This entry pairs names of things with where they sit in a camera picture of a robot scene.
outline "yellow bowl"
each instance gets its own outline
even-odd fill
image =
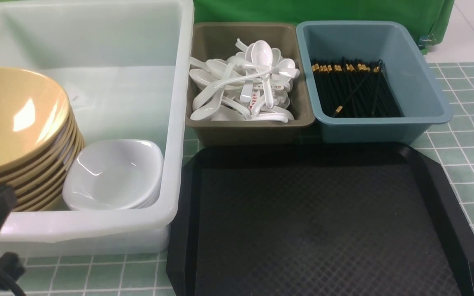
[[[0,172],[41,153],[67,121],[70,105],[53,79],[0,68]]]

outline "textured tray surface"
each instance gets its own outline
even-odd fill
[[[200,203],[196,295],[460,295],[406,164],[204,170]]]

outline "white dish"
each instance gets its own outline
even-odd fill
[[[63,185],[71,210],[126,210],[154,202],[164,158],[143,140],[107,140],[84,148]]]

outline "black plastic tray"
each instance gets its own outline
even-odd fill
[[[177,296],[474,296],[442,167],[402,144],[206,148],[184,167]]]

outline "white floor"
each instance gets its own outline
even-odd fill
[[[431,47],[427,62],[474,62],[474,0],[455,0],[441,44]]]

